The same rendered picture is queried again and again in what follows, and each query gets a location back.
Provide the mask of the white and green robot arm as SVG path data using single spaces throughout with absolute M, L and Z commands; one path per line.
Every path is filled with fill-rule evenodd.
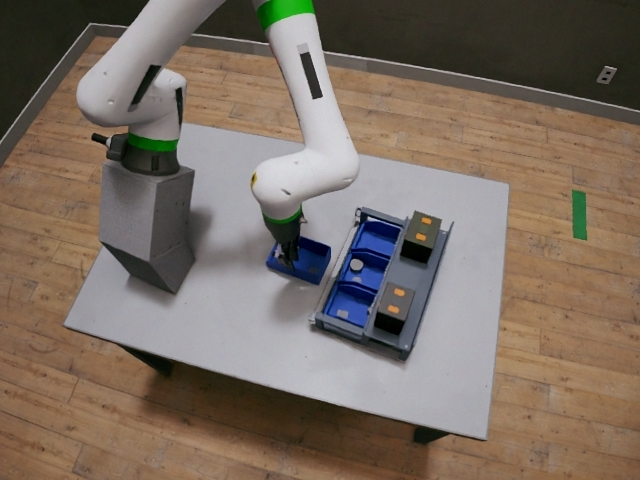
M 128 133 L 109 138 L 91 135 L 92 141 L 106 145 L 107 159 L 121 161 L 125 169 L 143 175 L 179 172 L 177 144 L 187 82 L 164 67 L 225 1 L 150 0 L 83 76 L 76 98 L 85 118 L 105 128 L 128 126 Z M 274 234 L 287 235 L 308 223 L 301 202 L 352 185 L 360 160 L 331 86 L 312 1 L 252 3 L 285 80 L 305 144 L 302 152 L 264 161 L 251 179 L 265 226 Z

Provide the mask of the grey metal shelf rack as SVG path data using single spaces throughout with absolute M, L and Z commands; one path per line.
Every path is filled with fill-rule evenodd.
M 408 230 L 408 225 L 411 220 L 408 218 L 408 216 L 406 216 L 405 220 L 402 220 L 402 219 L 399 219 L 399 218 L 396 218 L 396 217 L 393 217 L 393 216 L 390 216 L 366 207 L 359 207 L 359 206 L 357 206 L 355 209 L 355 216 L 360 217 L 360 223 L 356 229 L 356 232 L 353 236 L 353 239 L 350 243 L 350 246 L 347 250 L 347 253 L 344 257 L 344 260 L 341 264 L 341 267 L 338 271 L 338 274 L 335 278 L 332 288 L 328 294 L 328 297 L 325 301 L 322 311 L 321 312 L 317 311 L 316 314 L 310 311 L 308 320 L 311 322 L 315 322 L 315 327 L 319 329 L 322 329 L 324 331 L 335 334 L 337 336 L 348 339 L 350 341 L 353 341 L 355 343 L 358 343 L 366 347 L 368 343 L 367 340 L 370 337 L 369 341 L 375 342 L 377 344 L 396 350 L 398 352 L 402 351 L 399 359 L 402 361 L 406 361 L 410 353 L 412 352 L 413 348 L 415 347 L 415 344 L 416 344 L 416 341 L 417 341 L 417 338 L 418 338 L 418 335 L 427 311 L 427 307 L 436 283 L 436 279 L 443 261 L 443 257 L 448 245 L 448 241 L 453 229 L 454 221 L 452 221 L 449 234 L 447 234 L 448 231 L 445 231 L 442 229 L 439 230 L 439 233 L 438 233 L 434 248 L 432 250 L 432 253 L 429 257 L 429 260 L 427 264 L 424 264 L 419 261 L 412 260 L 410 258 L 400 255 L 403 241 L 404 241 L 406 232 Z M 402 229 L 398 236 L 392 256 L 390 258 L 390 261 L 384 273 L 381 285 L 379 287 L 379 290 L 377 292 L 377 295 L 375 297 L 375 300 L 373 302 L 372 308 L 370 310 L 366 324 L 363 329 L 323 313 L 325 311 L 325 308 L 328 304 L 328 301 L 331 297 L 331 294 L 334 290 L 335 285 L 338 284 L 339 277 L 342 273 L 342 270 L 351 252 L 351 248 L 356 239 L 356 236 L 361 227 L 361 224 L 362 222 L 369 221 L 367 220 L 368 217 L 401 227 Z M 377 312 L 379 303 L 381 301 L 381 298 L 383 296 L 387 282 L 391 282 L 391 283 L 416 291 L 410 310 L 408 312 L 406 321 L 404 323 L 404 326 L 399 336 L 373 326 L 376 312 Z M 430 292 L 430 295 L 429 295 L 429 292 Z M 321 325 L 321 322 L 323 322 L 322 325 Z

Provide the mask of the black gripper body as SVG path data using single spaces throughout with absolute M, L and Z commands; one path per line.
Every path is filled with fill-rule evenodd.
M 287 235 L 278 235 L 274 234 L 271 231 L 271 235 L 276 240 L 276 246 L 278 247 L 278 243 L 281 244 L 281 249 L 288 247 L 288 242 L 294 240 L 300 233 L 301 226 L 294 231 L 293 233 Z M 287 242 L 286 242 L 287 241 Z

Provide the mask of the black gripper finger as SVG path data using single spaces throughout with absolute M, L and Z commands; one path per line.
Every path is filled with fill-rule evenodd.
M 293 240 L 292 240 L 293 241 Z M 294 263 L 291 254 L 292 241 L 288 242 L 288 247 L 281 249 L 281 244 L 278 243 L 277 251 L 272 253 L 279 264 L 284 265 L 286 269 L 294 271 Z
M 300 233 L 299 235 L 292 241 L 292 247 L 291 247 L 291 254 L 292 254 L 292 259 L 294 261 L 299 261 L 299 256 L 298 256 L 298 251 L 300 250 L 300 247 L 297 246 L 297 244 L 299 244 L 300 242 Z

